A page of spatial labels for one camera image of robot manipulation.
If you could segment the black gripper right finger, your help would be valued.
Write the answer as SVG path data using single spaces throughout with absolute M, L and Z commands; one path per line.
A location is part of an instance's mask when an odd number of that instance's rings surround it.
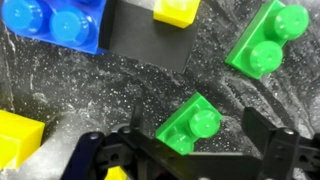
M 320 133 L 308 139 L 296 130 L 278 128 L 253 107 L 244 108 L 242 129 L 263 155 L 259 180 L 294 180 L 295 168 L 320 180 Z

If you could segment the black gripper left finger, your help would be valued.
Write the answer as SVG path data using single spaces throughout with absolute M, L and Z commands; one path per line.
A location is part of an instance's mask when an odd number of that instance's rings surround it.
M 118 146 L 110 155 L 111 162 L 134 180 L 186 180 L 183 157 L 161 141 L 143 134 L 143 112 L 143 103 L 137 101 L 129 124 L 111 133 Z

